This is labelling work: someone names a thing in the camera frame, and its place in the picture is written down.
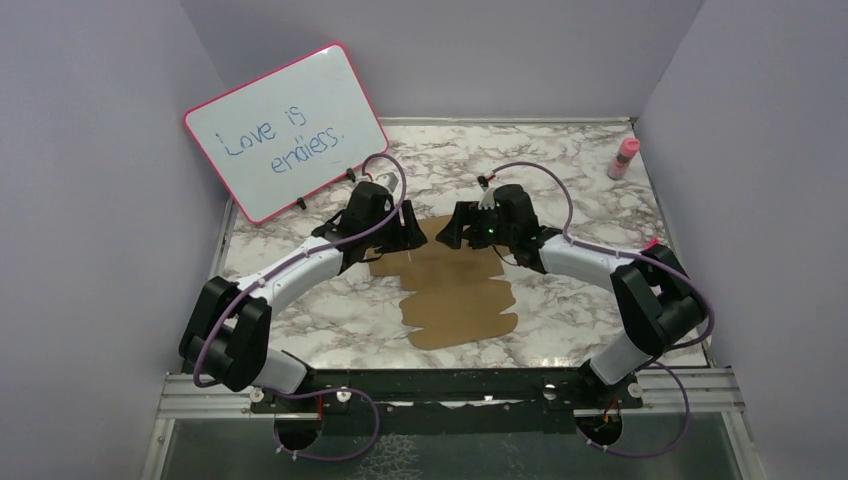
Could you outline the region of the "brown cardboard box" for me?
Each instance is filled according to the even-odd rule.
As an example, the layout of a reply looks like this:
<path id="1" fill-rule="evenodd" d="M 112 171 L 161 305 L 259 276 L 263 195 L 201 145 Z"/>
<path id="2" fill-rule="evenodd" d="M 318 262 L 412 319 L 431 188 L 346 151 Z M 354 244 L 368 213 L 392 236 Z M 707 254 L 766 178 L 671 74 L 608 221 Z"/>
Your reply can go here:
<path id="1" fill-rule="evenodd" d="M 374 277 L 397 277 L 410 295 L 399 302 L 412 346 L 425 351 L 502 337 L 518 324 L 503 263 L 491 250 L 450 249 L 435 236 L 447 216 L 421 220 L 428 242 L 415 250 L 369 255 Z"/>

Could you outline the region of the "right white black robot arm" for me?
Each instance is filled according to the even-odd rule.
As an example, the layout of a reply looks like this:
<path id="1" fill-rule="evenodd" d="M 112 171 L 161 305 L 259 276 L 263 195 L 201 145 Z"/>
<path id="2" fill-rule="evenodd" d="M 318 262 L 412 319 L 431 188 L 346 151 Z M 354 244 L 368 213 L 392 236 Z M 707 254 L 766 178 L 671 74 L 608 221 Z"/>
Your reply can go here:
<path id="1" fill-rule="evenodd" d="M 488 190 L 481 201 L 457 203 L 436 239 L 452 249 L 504 247 L 521 267 L 571 277 L 615 296 L 623 330 L 583 365 L 576 383 L 579 398 L 592 407 L 612 399 L 620 381 L 708 318 L 705 301 L 668 247 L 621 251 L 570 237 L 540 224 L 517 184 Z"/>

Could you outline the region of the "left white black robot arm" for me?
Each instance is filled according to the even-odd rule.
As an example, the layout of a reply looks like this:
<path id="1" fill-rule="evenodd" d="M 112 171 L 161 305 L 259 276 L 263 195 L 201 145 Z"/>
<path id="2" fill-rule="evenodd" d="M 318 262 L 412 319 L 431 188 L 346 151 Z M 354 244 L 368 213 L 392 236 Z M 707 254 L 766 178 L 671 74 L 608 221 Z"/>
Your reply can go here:
<path id="1" fill-rule="evenodd" d="M 276 390 L 298 411 L 313 401 L 314 384 L 299 358 L 269 348 L 272 319 L 312 288 L 377 254 L 414 250 L 427 237 L 410 200 L 395 200 L 383 185 L 361 182 L 347 205 L 316 227 L 287 256 L 238 281 L 221 276 L 201 289 L 179 343 L 199 388 L 223 385 Z"/>

